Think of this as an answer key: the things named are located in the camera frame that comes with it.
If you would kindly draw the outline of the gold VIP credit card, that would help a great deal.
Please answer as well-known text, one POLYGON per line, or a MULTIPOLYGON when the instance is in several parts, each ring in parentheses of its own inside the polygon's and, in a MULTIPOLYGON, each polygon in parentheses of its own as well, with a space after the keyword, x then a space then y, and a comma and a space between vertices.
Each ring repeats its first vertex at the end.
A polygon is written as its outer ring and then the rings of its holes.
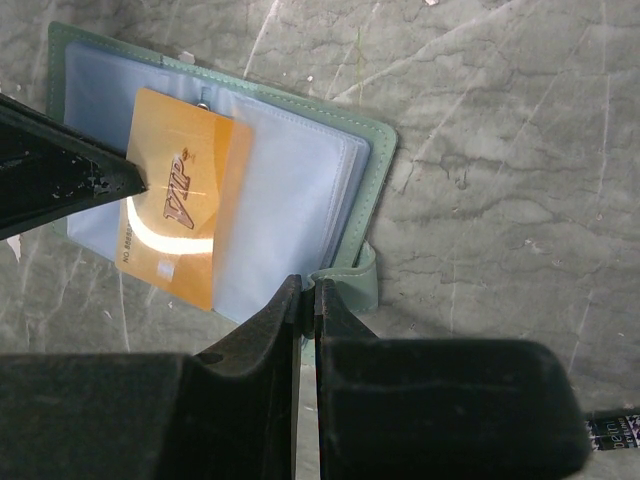
POLYGON ((119 270, 203 310, 253 144, 246 123, 141 88, 127 159, 145 190, 121 203, 119 270))

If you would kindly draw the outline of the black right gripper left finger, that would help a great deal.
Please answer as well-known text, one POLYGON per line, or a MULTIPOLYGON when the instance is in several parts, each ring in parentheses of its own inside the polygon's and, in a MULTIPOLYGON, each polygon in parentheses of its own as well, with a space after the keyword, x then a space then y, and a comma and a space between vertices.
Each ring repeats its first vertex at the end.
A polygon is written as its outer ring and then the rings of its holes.
POLYGON ((1 359, 5 479, 291 479, 302 286, 197 355, 1 359))

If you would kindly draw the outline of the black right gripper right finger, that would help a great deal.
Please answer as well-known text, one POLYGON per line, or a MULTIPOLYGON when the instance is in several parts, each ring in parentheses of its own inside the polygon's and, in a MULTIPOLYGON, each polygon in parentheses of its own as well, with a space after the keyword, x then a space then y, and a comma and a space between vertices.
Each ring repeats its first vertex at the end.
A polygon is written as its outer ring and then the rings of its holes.
POLYGON ((523 340, 383 339, 315 288, 325 479, 563 479, 591 453, 564 368, 523 340))

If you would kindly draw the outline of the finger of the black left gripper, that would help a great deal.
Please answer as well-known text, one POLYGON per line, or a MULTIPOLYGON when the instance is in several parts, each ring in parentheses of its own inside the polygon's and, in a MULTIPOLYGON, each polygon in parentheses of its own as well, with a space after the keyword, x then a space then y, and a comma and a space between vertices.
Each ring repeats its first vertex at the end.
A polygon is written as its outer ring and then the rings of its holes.
POLYGON ((146 191, 125 154, 1 96, 1 238, 146 191))

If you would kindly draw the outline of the green card holder book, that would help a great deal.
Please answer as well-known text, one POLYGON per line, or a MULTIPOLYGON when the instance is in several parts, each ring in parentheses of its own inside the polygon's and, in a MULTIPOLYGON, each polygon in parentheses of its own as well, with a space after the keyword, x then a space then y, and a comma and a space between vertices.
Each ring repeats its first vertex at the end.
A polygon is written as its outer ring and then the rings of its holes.
POLYGON ((291 274, 331 279, 353 312, 378 305, 365 235, 397 144, 388 125, 54 22, 47 112, 124 149, 143 87, 249 124, 256 135, 211 318, 242 324, 291 274))

